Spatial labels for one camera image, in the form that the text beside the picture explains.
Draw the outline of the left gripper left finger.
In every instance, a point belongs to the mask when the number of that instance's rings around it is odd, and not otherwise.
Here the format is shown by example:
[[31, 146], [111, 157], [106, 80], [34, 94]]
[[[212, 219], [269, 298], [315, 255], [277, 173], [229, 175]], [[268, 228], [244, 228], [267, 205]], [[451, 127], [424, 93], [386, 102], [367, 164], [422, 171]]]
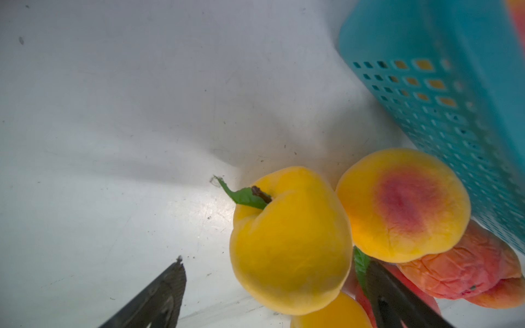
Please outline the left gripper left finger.
[[187, 284], [179, 256], [101, 328], [176, 327]]

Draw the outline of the teal plastic basket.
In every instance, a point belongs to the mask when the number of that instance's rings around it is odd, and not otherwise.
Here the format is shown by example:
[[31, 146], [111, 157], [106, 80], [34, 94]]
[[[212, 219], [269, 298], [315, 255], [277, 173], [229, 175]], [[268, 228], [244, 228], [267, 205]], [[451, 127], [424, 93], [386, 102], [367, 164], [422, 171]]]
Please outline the teal plastic basket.
[[473, 217], [524, 251], [524, 2], [358, 1], [339, 53]]

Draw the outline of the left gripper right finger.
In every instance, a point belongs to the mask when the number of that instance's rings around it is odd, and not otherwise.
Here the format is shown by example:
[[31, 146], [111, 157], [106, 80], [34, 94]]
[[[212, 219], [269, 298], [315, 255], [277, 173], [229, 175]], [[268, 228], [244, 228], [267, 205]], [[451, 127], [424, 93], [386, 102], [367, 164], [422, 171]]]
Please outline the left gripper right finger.
[[453, 328], [376, 261], [366, 270], [366, 294], [378, 328]]

